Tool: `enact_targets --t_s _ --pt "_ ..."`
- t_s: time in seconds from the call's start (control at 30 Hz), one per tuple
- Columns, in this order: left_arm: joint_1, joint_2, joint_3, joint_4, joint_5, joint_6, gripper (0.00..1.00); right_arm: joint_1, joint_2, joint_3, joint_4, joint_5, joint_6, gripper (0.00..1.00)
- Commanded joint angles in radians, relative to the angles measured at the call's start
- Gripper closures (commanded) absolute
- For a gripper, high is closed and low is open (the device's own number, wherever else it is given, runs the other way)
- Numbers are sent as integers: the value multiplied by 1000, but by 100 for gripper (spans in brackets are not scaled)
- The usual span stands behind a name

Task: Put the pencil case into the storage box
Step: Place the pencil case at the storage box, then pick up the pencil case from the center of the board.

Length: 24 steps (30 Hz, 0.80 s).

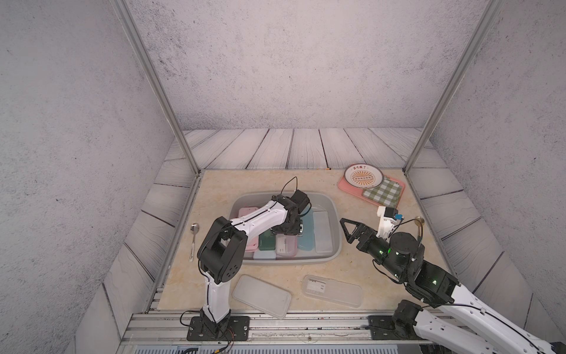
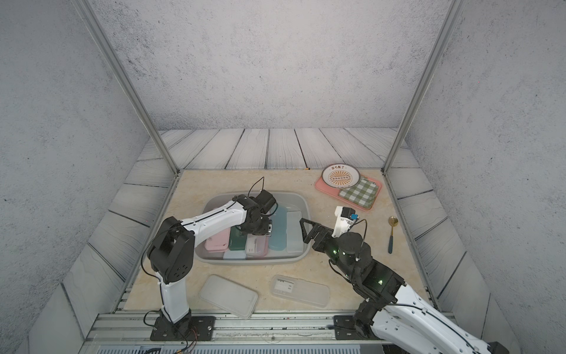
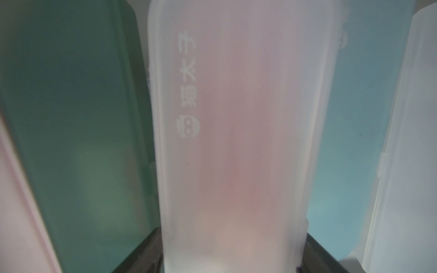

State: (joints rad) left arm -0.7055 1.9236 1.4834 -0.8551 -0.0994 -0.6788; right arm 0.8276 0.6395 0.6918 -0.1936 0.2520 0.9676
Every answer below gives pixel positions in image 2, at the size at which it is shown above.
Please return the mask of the grey plastic storage box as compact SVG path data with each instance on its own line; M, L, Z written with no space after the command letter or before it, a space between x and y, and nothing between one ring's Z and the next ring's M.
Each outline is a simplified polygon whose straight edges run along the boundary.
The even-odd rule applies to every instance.
M285 207L287 212L300 211L302 218L309 218L310 213L306 200L296 193L287 192L273 192L274 198L277 201L276 208ZM210 253L204 248L204 243L195 248L195 257L199 261L215 264L215 265L233 265L233 266L252 266L252 265L277 265L294 263L308 254L307 245L304 244L304 249L301 254L290 255L287 252L287 246L283 251L274 251L268 248L268 253L263 258L247 258L245 260L224 260L224 252Z

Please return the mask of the dark green pencil case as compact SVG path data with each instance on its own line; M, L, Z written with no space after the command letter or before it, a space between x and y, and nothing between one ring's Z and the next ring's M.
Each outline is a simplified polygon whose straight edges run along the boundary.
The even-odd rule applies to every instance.
M228 249L230 251L244 251L246 249L247 237L248 234L238 227L231 227Z

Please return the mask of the grey pencil case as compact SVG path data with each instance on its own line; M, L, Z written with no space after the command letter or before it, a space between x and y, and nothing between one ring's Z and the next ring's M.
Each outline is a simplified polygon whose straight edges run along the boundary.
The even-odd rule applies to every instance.
M241 319L251 317L259 299L254 290L215 274L206 280L199 297Z

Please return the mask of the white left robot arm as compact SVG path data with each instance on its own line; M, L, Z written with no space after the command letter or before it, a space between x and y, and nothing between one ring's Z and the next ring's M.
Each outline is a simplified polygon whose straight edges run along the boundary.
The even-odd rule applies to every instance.
M161 313L166 321L175 325L190 318L185 277L193 266L196 246L231 227L246 234L268 234L269 212L276 205L274 196L263 190L258 196L234 196L223 206L193 218L169 217L162 221L147 248L147 258L158 279Z

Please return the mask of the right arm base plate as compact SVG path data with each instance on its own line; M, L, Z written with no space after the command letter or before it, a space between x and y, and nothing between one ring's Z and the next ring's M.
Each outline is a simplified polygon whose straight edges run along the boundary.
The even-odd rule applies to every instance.
M331 329L337 340L385 341L375 335L369 324L354 319L353 315L335 315Z

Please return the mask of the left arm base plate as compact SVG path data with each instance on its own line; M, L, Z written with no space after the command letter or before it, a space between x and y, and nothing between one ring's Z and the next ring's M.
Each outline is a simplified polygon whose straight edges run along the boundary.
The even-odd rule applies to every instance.
M210 342L215 329L215 317L196 316L171 324L161 314L152 325L152 342Z

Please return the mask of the teal pencil case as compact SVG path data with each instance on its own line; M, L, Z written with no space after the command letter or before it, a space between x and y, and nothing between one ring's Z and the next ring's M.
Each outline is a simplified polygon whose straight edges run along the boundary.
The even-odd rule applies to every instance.
M268 241L268 248L274 251L283 251L287 246L287 209L279 206L270 217L272 232Z

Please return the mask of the light blue pencil case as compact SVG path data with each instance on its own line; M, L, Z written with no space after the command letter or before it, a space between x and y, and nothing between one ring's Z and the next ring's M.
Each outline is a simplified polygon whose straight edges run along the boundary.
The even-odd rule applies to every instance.
M224 260L245 260L246 259L246 251L245 250L237 250L232 251L228 250L223 254Z

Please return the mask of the clear case with label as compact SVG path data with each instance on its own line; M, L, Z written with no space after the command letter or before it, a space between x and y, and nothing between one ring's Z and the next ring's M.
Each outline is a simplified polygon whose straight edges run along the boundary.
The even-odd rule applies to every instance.
M330 301L330 289L322 284L277 274L271 280L272 295L325 308Z

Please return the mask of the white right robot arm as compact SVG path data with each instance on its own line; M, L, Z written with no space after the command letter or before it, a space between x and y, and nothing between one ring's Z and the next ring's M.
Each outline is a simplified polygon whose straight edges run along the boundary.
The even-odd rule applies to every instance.
M409 353L507 353L499 342L485 342L428 304L395 271L371 255L362 235L334 230L302 218L303 242L329 258L332 268L363 299L353 316L359 336L375 336Z

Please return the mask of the pale pink pencil case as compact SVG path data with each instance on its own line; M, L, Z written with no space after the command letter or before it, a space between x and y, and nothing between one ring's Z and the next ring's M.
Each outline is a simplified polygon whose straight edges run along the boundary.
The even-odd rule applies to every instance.
M204 248L207 252L218 253L228 250L230 241L230 229L225 229L205 241Z

